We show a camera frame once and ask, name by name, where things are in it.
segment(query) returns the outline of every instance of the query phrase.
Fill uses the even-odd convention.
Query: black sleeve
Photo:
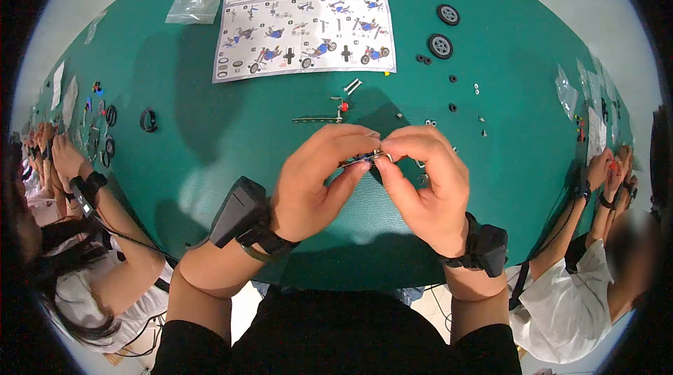
[[[454,347],[470,374],[521,374],[519,354],[507,324],[475,330]]]
[[[168,321],[152,374],[216,374],[227,370],[231,348],[215,332],[188,321]]]

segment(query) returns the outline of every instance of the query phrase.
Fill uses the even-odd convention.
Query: metal screw
[[[355,85],[354,85],[348,92],[346,92],[346,93],[348,93],[348,95],[350,96],[351,93],[355,92],[355,89],[357,89],[358,86],[361,85],[361,84],[362,84],[362,81],[361,81],[361,80],[358,80],[358,81],[355,83]]]
[[[353,85],[354,85],[355,83],[358,83],[359,81],[360,81],[360,79],[356,78],[355,80],[353,80],[352,82],[350,82],[350,83],[348,84],[348,86],[344,87],[344,88],[343,88],[343,91],[344,91],[344,92],[348,92],[348,91],[351,89],[351,87],[353,87]]]

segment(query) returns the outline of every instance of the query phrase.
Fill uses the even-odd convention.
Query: teal tabletop
[[[576,113],[587,120],[576,61],[595,71],[592,58],[579,37],[537,0],[389,0],[397,73],[288,74],[223,84],[211,83],[219,13],[213,25],[165,24],[172,2],[116,0],[92,43],[83,43],[83,29],[54,65],[35,119],[53,118],[61,110],[49,110],[53,85],[47,88],[46,82],[62,61],[63,92],[73,76],[80,87],[71,134],[88,96],[94,110],[100,99],[113,104],[118,118],[109,134],[116,154],[109,169],[100,161],[96,169],[110,177],[148,235],[175,257],[184,254],[186,243],[207,236],[241,175],[271,192],[285,159],[322,125],[291,119],[329,114],[335,110],[330,97],[341,96],[355,77],[363,84],[345,122],[385,137],[404,125],[436,121],[470,171],[468,211],[508,231],[510,264],[525,260],[560,206],[573,161],[585,162],[587,144],[577,141],[576,123],[561,109],[555,78],[559,64],[580,91]],[[437,17],[436,7],[444,3],[460,12],[458,26]],[[426,66],[415,56],[429,54],[426,40],[432,33],[448,36],[454,54]],[[451,83],[450,74],[458,81]],[[104,88],[101,97],[90,89],[95,80]],[[157,116],[159,129],[152,134],[139,127],[147,107]],[[622,106],[613,143],[615,119],[610,115],[607,123],[608,146],[631,140]],[[88,129],[81,133],[86,142]],[[416,182],[422,170],[405,161],[405,176]],[[591,209],[578,232],[588,230]],[[373,172],[330,226],[282,262],[267,265],[257,279],[359,290],[425,286],[442,277],[433,251],[410,232]]]

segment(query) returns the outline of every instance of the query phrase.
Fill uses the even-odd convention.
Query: woman
[[[52,151],[56,171],[68,182],[78,175],[86,179],[93,172],[64,135],[54,138]],[[170,282],[172,268],[162,254],[118,237],[95,219],[67,217],[38,227],[23,196],[20,146],[12,154],[16,160],[10,188],[15,204],[20,203],[13,207],[12,217],[20,235],[27,283],[65,333],[94,352],[117,352],[143,330],[148,319],[165,312],[168,293],[155,284],[165,286],[159,279]],[[67,193],[69,183],[63,188]],[[105,186],[96,198],[96,211],[107,228],[153,245]]]

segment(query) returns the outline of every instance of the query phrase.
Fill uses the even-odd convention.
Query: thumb
[[[335,178],[327,189],[325,203],[329,208],[341,210],[348,201],[360,179],[372,167],[369,162],[362,162],[349,166]]]
[[[402,171],[395,163],[381,156],[374,159],[376,169],[381,174],[383,188],[386,189],[390,199],[397,206],[401,214],[405,211],[416,209],[421,206],[421,200],[416,188],[402,175]]]

